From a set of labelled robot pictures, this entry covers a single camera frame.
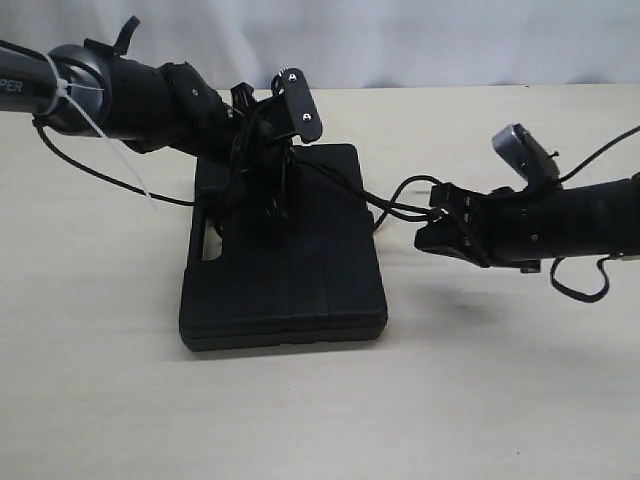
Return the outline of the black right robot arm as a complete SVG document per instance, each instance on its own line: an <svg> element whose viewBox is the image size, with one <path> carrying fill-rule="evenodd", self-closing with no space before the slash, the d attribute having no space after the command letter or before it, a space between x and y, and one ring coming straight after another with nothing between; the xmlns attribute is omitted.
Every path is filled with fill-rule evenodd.
<svg viewBox="0 0 640 480"><path fill-rule="evenodd" d="M545 259L639 252L639 177L564 189L547 184L483 194L445 183L437 220L417 230L417 250L481 268L537 273Z"/></svg>

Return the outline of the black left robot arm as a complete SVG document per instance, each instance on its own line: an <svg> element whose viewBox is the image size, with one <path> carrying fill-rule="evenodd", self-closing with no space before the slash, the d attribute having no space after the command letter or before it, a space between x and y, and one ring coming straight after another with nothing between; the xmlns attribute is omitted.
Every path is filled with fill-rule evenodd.
<svg viewBox="0 0 640 480"><path fill-rule="evenodd" d="M190 205L209 205L219 222L252 204L285 219L293 140L303 134L286 77L273 79L266 98L242 82L224 100L190 63L149 66L127 50L124 40L47 53L4 41L1 108L30 115L38 132L104 140L116 155L170 148L213 162L226 169L225 183Z"/></svg>

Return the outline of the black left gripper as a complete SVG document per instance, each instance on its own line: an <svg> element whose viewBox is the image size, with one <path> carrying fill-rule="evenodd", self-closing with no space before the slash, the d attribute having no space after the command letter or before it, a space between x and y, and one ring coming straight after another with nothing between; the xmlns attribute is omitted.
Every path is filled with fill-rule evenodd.
<svg viewBox="0 0 640 480"><path fill-rule="evenodd" d="M268 216L275 223L289 220L288 176L293 166L293 138L300 134L291 108L294 84L273 82L270 95L258 99L246 82L231 89L234 125L238 128L229 150L228 180L222 200L267 199Z"/></svg>

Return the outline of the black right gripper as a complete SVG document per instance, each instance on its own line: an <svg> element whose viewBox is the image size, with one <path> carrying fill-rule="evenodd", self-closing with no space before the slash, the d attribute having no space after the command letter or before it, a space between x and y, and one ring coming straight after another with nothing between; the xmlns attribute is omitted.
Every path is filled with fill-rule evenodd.
<svg viewBox="0 0 640 480"><path fill-rule="evenodd" d="M451 182L437 185L429 200L432 215L416 231L414 247L481 268L538 273L541 255L534 251L533 213L544 193L544 186L522 191L500 187L484 194Z"/></svg>

